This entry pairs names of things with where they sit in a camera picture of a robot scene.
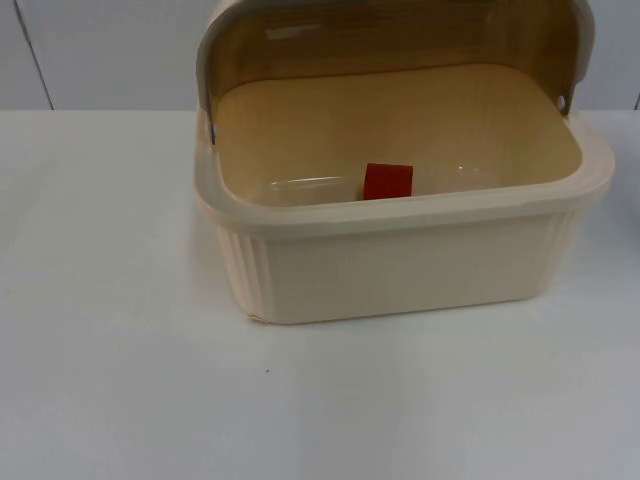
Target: red block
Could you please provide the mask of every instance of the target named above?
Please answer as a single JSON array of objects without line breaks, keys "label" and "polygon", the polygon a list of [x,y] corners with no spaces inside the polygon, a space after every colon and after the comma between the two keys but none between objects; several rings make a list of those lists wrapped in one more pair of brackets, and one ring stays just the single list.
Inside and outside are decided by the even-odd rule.
[{"label": "red block", "polygon": [[364,200],[410,197],[413,187],[413,167],[404,165],[367,165]]}]

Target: cream plastic container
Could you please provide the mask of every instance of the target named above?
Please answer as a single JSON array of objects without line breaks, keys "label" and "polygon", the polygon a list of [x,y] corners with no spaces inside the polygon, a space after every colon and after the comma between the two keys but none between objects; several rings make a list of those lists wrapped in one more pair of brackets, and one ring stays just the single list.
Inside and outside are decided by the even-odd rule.
[{"label": "cream plastic container", "polygon": [[[606,141],[579,115],[566,114],[573,92],[566,75],[547,81],[546,73],[536,77],[508,59],[449,61],[460,56],[452,28],[438,37],[456,46],[446,54],[442,42],[432,50],[429,37],[424,50],[407,54],[407,65],[397,64],[398,52],[391,63],[363,56],[358,42],[396,38],[393,28],[405,32],[408,19],[430,18],[443,2],[413,2],[417,13],[398,13],[397,3],[380,11],[385,2],[371,10],[369,2],[343,2],[346,11],[319,6],[311,14],[309,2],[295,10],[289,3],[285,10],[262,2],[223,10],[200,51],[196,189],[240,307],[259,321],[295,324],[544,291],[614,169]],[[478,4],[490,12],[504,6]],[[455,23],[460,14],[449,13]],[[470,17],[463,17],[466,26]],[[327,18],[332,28],[319,32]],[[380,28],[366,33],[372,25]],[[579,22],[569,25],[577,32],[571,38],[585,37]],[[331,53],[336,31],[356,32],[353,51],[362,63],[353,67],[342,44],[336,52],[346,51],[348,62]],[[494,30],[483,38],[494,37],[502,38]],[[298,50],[305,41],[314,48]],[[264,42],[275,42],[275,50]],[[489,54],[500,46],[491,42]],[[253,50],[257,63],[247,61]],[[584,57],[578,50],[568,58]],[[578,63],[568,70],[575,81]],[[414,196],[360,201],[368,163],[412,165]]]}]

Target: table surface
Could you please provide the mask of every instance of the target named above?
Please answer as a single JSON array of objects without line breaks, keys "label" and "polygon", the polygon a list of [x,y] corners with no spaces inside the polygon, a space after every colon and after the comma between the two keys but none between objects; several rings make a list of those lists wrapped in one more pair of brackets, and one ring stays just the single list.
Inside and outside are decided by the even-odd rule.
[{"label": "table surface", "polygon": [[525,302],[298,327],[236,307],[195,115],[0,113],[0,477],[640,477],[640,114]]}]

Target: plastic lid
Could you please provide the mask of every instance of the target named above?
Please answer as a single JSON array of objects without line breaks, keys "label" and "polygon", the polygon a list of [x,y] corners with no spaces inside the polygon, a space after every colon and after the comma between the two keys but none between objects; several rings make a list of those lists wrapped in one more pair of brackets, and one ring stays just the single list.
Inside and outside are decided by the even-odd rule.
[{"label": "plastic lid", "polygon": [[240,0],[200,46],[200,103],[214,120],[249,82],[492,63],[530,75],[566,114],[593,36],[586,0]]}]

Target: bread box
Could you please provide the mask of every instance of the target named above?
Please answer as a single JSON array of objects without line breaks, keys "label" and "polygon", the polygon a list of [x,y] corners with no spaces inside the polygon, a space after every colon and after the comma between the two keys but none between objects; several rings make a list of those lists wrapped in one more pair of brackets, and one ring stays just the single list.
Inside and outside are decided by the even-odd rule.
[{"label": "bread box", "polygon": [[[198,55],[195,183],[242,310],[543,292],[614,170],[571,109],[593,31],[578,0],[227,2]],[[370,164],[412,167],[412,195],[364,201]]]}]

